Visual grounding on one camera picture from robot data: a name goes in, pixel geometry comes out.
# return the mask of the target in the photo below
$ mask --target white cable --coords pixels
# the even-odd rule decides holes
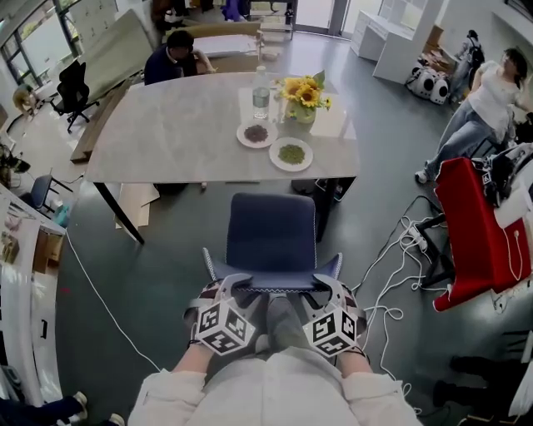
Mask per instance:
[[[70,235],[68,234],[68,232],[65,232],[65,233],[66,233],[66,235],[67,235],[68,244],[70,245],[70,248],[72,249],[72,253],[74,253],[74,255],[76,256],[77,263],[79,263],[80,266],[82,267],[83,274],[85,274],[85,276],[87,277],[87,280],[89,281],[89,284],[91,285],[91,287],[92,287],[92,289],[94,290],[94,292],[97,294],[98,299],[100,299],[100,301],[102,302],[103,307],[106,308],[107,313],[109,314],[109,316],[111,317],[111,319],[113,320],[113,322],[115,323],[115,325],[117,326],[118,331],[120,331],[120,332],[122,333],[122,335],[126,338],[126,340],[127,340],[127,341],[130,343],[130,345],[133,347],[133,349],[135,350],[135,352],[137,352],[139,355],[141,355],[146,361],[148,361],[150,364],[152,364],[158,372],[160,372],[161,369],[160,369],[159,367],[157,367],[156,364],[155,364],[151,359],[149,359],[145,354],[143,354],[142,352],[139,351],[139,349],[137,349],[137,346],[135,346],[135,344],[134,344],[134,343],[132,342],[132,340],[127,336],[127,334],[124,332],[124,330],[121,329],[120,325],[118,325],[117,320],[115,319],[115,317],[113,316],[113,314],[111,313],[111,311],[109,310],[109,308],[107,307],[106,302],[103,301],[102,297],[100,296],[100,293],[98,293],[97,288],[94,286],[94,284],[92,283],[91,279],[89,278],[89,275],[88,275],[87,272],[85,271],[85,268],[83,267],[83,264],[82,264],[82,262],[80,261],[80,258],[78,257],[76,251],[74,250],[74,247],[72,246],[72,242],[70,241]]]
[[[402,252],[401,266],[397,270],[395,270],[391,274],[391,276],[389,276],[389,279],[387,280],[385,286],[383,287],[383,290],[381,290],[380,294],[377,296],[376,303],[373,306],[364,309],[365,312],[371,311],[371,313],[370,313],[369,318],[368,318],[368,327],[366,329],[365,343],[362,345],[362,350],[364,351],[365,348],[366,348],[366,344],[368,343],[368,338],[370,336],[371,327],[372,327],[372,324],[374,323],[374,319],[376,318],[377,311],[378,310],[384,310],[384,313],[383,313],[383,328],[385,330],[385,346],[383,347],[383,350],[381,352],[380,368],[383,371],[385,371],[387,374],[389,374],[389,376],[391,376],[391,378],[393,380],[395,380],[395,381],[396,381],[395,375],[383,365],[383,360],[385,358],[386,349],[387,349],[387,347],[389,345],[389,332],[388,332],[387,327],[386,327],[386,317],[390,316],[393,320],[400,321],[400,320],[403,319],[404,312],[400,308],[389,308],[388,306],[386,306],[384,304],[381,304],[380,303],[381,299],[390,290],[392,290],[392,289],[404,284],[408,280],[416,280],[414,283],[411,284],[411,290],[413,290],[413,291],[429,290],[429,291],[444,291],[445,293],[449,291],[448,288],[427,289],[427,288],[422,287],[421,280],[422,280],[422,278],[425,278],[425,276],[422,274],[422,263],[412,253],[409,252],[410,248],[419,246],[419,243],[420,243],[419,240],[415,241],[415,237],[409,233],[409,229],[412,228],[413,226],[419,224],[419,223],[422,223],[425,220],[428,220],[428,219],[432,219],[432,218],[426,217],[426,218],[424,218],[422,220],[410,220],[409,217],[407,217],[405,215],[402,216],[402,218],[400,218],[400,222],[401,222],[401,225],[403,226],[404,230],[401,232],[401,234],[398,237],[398,239],[396,241],[390,243],[389,246],[385,249],[385,251],[381,255],[378,256],[378,258],[372,263],[370,268],[368,268],[368,270],[365,273],[365,276],[363,277],[361,282],[352,290],[352,291],[357,290],[359,287],[361,287],[363,285],[363,283],[366,281],[366,278],[368,277],[370,271],[374,268],[374,266],[376,266],[381,261],[381,259],[383,259],[383,257],[385,257],[386,253],[389,251],[389,249],[392,246],[394,246],[396,244],[400,245],[401,252]],[[421,247],[419,247],[419,248],[420,248],[422,254],[431,263],[431,258],[426,253],[427,248],[425,248],[424,250]],[[420,272],[419,272],[418,275],[408,276],[408,277],[404,278],[403,280],[391,285],[391,281],[394,278],[394,276],[403,270],[403,268],[404,268],[404,266],[406,264],[406,255],[411,257],[418,264],[418,266],[420,268],[419,269]],[[412,389],[412,386],[411,386],[410,383],[405,383],[403,385],[402,391],[403,391],[404,397],[406,397],[411,392],[411,389]],[[421,414],[421,412],[422,412],[422,410],[419,409],[419,408],[414,408],[414,410],[415,410],[415,413],[417,415]]]
[[[511,273],[513,274],[513,277],[515,278],[516,282],[520,281],[520,278],[522,276],[522,266],[523,266],[523,259],[522,259],[522,252],[520,250],[520,244],[518,244],[518,235],[520,234],[518,230],[515,230],[513,232],[516,240],[516,248],[518,249],[518,256],[520,257],[520,272],[518,273],[518,276],[515,274],[515,271],[513,270],[513,266],[511,264],[511,245],[509,244],[509,237],[507,236],[506,230],[503,230],[503,235],[506,236],[506,242],[507,242],[507,257],[509,258],[509,269],[511,270]]]

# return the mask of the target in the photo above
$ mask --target gray marble tabletop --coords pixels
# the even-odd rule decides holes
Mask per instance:
[[[237,128],[252,119],[254,76],[212,74],[132,87],[102,129],[86,178],[182,183],[357,176],[356,133],[328,83],[325,95],[332,107],[317,110],[312,126],[284,121],[286,101],[271,90],[269,121],[276,123],[279,137],[294,136],[311,146],[314,160],[307,169],[282,171],[271,163],[268,148],[242,145]]]

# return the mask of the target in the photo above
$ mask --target black office chair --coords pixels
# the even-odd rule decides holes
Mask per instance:
[[[52,209],[52,207],[47,206],[46,204],[47,195],[49,191],[59,194],[59,192],[50,187],[52,182],[57,183],[58,185],[65,188],[67,191],[73,192],[68,186],[63,185],[63,183],[61,183],[60,181],[56,181],[52,177],[52,175],[45,175],[38,177],[33,183],[32,191],[25,192],[20,196],[20,199],[35,210],[39,210],[44,207],[45,209],[53,213],[54,210]]]
[[[87,103],[89,99],[89,87],[85,84],[85,68],[86,64],[80,65],[78,61],[74,61],[66,69],[59,74],[59,86],[57,86],[57,92],[61,96],[62,100],[56,105],[53,100],[50,101],[53,109],[62,116],[63,114],[70,114],[67,121],[68,133],[72,133],[70,128],[79,116],[85,118],[85,121],[89,123],[89,119],[83,114],[83,112],[92,105],[100,105],[98,101]]]

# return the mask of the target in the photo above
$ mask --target white plate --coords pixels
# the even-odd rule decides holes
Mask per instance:
[[[280,159],[280,157],[278,156],[280,149],[285,145],[297,145],[305,152],[306,156],[304,157],[303,162],[301,164],[289,164],[285,163]],[[271,145],[268,154],[270,156],[270,160],[274,163],[274,165],[284,171],[305,170],[311,165],[313,161],[313,150],[311,149],[311,147],[307,145],[304,141],[300,141],[300,139],[296,139],[295,137],[279,138]]]
[[[266,140],[263,142],[252,142],[248,141],[244,137],[244,131],[251,126],[263,126],[266,128],[266,131],[268,131],[268,136],[266,137]],[[272,143],[277,139],[277,127],[275,124],[270,123],[267,120],[250,120],[245,123],[242,123],[239,128],[237,129],[237,139],[239,142],[244,145],[248,146],[250,148],[266,148],[267,146],[272,145]]]

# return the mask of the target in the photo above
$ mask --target water bottle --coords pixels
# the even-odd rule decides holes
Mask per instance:
[[[253,117],[257,120],[268,118],[268,102],[270,101],[270,80],[265,67],[259,66],[253,82]]]

